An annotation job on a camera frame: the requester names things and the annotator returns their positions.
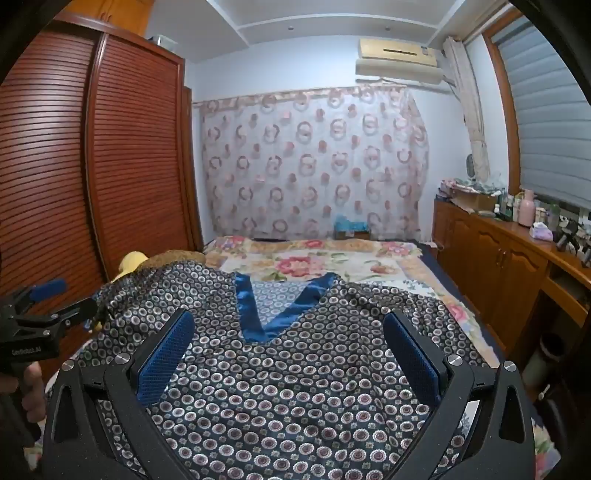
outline cardboard box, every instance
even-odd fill
[[[495,211],[496,197],[484,195],[483,193],[468,193],[461,190],[453,190],[454,203],[463,210],[488,210]]]

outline v-neck collar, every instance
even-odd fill
[[[318,304],[336,277],[336,273],[329,272],[309,282],[290,306],[263,326],[250,276],[236,273],[236,297],[244,339],[247,342],[266,343],[279,336],[302,313]]]

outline shelf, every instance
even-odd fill
[[[552,278],[546,277],[542,282],[541,289],[546,295],[554,300],[560,308],[568,313],[577,325],[583,327],[589,312],[565,288]]]

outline louvered wardrobe door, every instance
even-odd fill
[[[67,28],[39,33],[0,86],[0,294],[64,277],[43,311],[103,283],[81,155],[96,39]]]
[[[90,93],[87,160],[100,249],[113,277],[128,252],[150,257],[193,244],[180,169],[183,68],[115,37],[103,48]]]

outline bottle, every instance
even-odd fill
[[[507,209],[505,210],[505,216],[511,220],[513,218],[513,195],[507,195]]]
[[[560,206],[553,204],[550,206],[550,214],[548,216],[548,228],[555,232],[558,230],[558,224],[560,223]]]
[[[519,219],[520,225],[530,227],[534,224],[535,217],[535,203],[534,203],[534,192],[532,190],[526,190],[525,196],[519,204]]]
[[[519,205],[521,204],[521,199],[515,199],[513,201],[513,221],[516,222],[519,219]]]

